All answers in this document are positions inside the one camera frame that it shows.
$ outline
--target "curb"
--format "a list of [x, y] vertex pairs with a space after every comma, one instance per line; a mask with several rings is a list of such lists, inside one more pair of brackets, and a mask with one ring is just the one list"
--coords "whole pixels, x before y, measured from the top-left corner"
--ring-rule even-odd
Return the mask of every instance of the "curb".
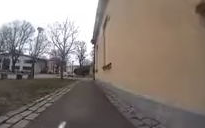
[[105, 86], [100, 86], [108, 100], [129, 120], [136, 128], [166, 128], [161, 122], [156, 119], [150, 118], [142, 113], [136, 111], [136, 109], [121, 100], [111, 90]]
[[15, 111], [0, 116], [0, 128], [24, 128], [78, 83], [78, 81], [74, 82]]

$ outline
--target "road marking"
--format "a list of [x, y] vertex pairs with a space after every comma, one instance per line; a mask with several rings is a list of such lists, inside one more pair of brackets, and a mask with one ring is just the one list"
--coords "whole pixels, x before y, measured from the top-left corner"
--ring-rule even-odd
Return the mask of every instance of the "road marking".
[[58, 128], [65, 128], [66, 122], [63, 121], [61, 124], [58, 125]]

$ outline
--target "building facade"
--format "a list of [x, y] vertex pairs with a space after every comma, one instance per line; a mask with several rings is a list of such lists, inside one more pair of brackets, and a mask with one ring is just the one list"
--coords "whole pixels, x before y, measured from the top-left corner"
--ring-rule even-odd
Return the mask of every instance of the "building facade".
[[92, 39], [97, 82], [168, 128], [205, 127], [200, 5], [202, 0], [99, 0]]
[[[30, 72], [32, 67], [31, 57], [28, 55], [20, 55], [16, 64], [15, 71], [17, 72]], [[41, 73], [47, 68], [47, 61], [38, 59], [35, 64], [35, 73]], [[12, 71], [12, 58], [10, 54], [0, 55], [0, 71]]]

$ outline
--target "grass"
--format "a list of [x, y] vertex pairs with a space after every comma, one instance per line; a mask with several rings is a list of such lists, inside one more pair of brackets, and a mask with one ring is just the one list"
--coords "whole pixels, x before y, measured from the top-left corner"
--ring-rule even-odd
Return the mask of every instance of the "grass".
[[73, 80], [0, 80], [0, 116], [64, 87]]

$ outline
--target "sky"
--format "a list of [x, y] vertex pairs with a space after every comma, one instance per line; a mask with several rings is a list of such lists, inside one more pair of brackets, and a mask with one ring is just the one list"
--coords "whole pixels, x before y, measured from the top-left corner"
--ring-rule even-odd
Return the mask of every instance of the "sky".
[[0, 0], [0, 27], [14, 20], [27, 20], [35, 28], [72, 19], [87, 42], [90, 53], [98, 0]]

